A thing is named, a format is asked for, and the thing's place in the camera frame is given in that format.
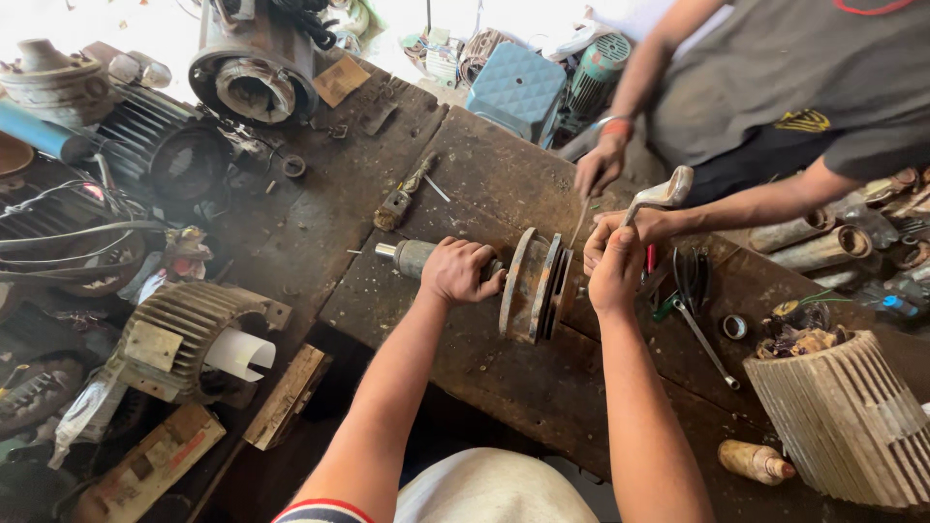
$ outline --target wrench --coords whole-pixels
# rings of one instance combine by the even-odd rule
[[[726,384],[735,391],[739,390],[739,382],[736,378],[730,376],[730,373],[724,369],[724,364],[720,361],[720,358],[717,357],[717,353],[713,352],[711,344],[707,341],[707,338],[704,337],[704,333],[700,331],[700,327],[698,327],[698,324],[695,323],[695,318],[692,317],[691,313],[688,312],[688,308],[685,307],[684,303],[678,298],[675,298],[675,301],[672,302],[672,305],[674,305],[676,309],[682,312],[684,321],[686,321],[688,327],[694,331],[695,336],[697,336],[697,340],[700,342],[700,344],[704,345],[704,350],[707,351],[707,355],[711,357],[711,361],[713,361],[713,364],[717,367],[717,370],[720,370],[720,373],[724,375],[724,381],[726,381]]]

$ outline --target black pants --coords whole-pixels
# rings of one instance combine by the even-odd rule
[[[684,206],[709,204],[768,183],[776,176],[786,178],[811,165],[839,134],[757,127],[736,149],[694,166],[695,180]]]

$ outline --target striped sleeve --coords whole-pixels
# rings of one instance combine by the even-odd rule
[[[339,500],[304,500],[287,507],[272,523],[375,523],[355,506]]]

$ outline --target blue plastic stool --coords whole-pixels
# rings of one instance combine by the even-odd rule
[[[503,42],[472,84],[465,109],[545,148],[564,89],[562,66]]]

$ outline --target orange wristband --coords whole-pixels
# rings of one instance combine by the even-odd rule
[[[604,124],[601,136],[605,134],[621,134],[626,141],[630,141],[633,134],[633,123],[627,118],[614,118]]]

